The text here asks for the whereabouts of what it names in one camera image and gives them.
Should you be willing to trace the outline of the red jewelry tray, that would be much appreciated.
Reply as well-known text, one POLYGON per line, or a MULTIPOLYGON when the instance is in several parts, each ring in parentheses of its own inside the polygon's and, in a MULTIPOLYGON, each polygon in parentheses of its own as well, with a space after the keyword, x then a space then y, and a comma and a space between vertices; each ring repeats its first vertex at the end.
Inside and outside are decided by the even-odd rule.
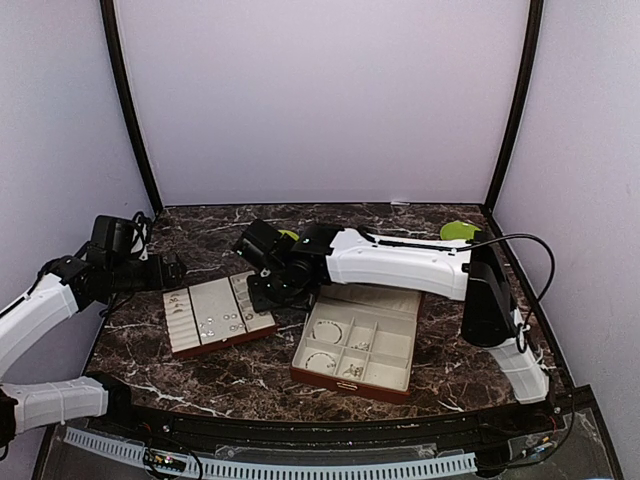
POLYGON ((249 272, 163 295, 172 354, 188 358, 267 337, 277 330, 273 316, 258 313, 249 298, 249 272))

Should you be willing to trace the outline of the red jewelry box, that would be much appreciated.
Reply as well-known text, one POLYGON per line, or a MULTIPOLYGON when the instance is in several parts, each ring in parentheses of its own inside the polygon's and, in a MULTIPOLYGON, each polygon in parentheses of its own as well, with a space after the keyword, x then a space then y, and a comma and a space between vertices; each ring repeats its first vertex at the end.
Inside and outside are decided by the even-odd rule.
POLYGON ((295 382, 392 404, 409 397, 424 294, 332 285, 307 315, 291 362, 295 382))

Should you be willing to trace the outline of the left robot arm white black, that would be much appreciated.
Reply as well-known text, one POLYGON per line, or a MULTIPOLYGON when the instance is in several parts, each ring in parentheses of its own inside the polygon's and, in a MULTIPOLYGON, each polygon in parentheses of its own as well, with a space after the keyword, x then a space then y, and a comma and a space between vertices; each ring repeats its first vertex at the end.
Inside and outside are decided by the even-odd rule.
MULTIPOLYGON (((94 303, 107 313, 121 294, 163 292, 185 273, 175 254, 150 254, 152 221, 138 211, 130 219, 96 217, 90 239, 74 255, 45 263, 34 283, 1 312, 1 372, 8 373, 42 337, 94 303)), ((69 420, 102 417, 120 436, 141 427, 131 390, 113 376, 92 372, 60 382, 1 384, 1 448, 16 436, 69 420)))

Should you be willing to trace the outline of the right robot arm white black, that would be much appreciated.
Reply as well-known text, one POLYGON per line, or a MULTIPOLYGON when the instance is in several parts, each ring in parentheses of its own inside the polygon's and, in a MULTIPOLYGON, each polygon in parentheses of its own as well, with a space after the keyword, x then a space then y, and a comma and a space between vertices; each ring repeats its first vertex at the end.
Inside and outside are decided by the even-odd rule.
POLYGON ((293 238, 253 221, 233 250, 255 273, 249 298, 258 312, 294 308, 323 285, 375 285, 438 295, 463 305, 463 339, 487 351, 520 403, 510 424, 534 432, 549 416, 551 375, 528 340, 523 316, 496 251, 497 239, 418 240, 364 227, 313 224, 293 238))

